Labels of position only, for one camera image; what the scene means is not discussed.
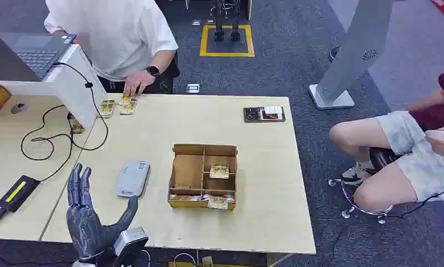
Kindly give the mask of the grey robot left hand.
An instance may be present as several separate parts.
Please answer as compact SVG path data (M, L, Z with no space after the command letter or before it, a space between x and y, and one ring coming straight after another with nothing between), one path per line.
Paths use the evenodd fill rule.
M102 225L93 208L90 176L91 168L83 168L81 163L77 163L68 177L67 184L67 227L81 261L88 261L110 248L121 232L128 229L138 210L138 197L132 196L117 222Z

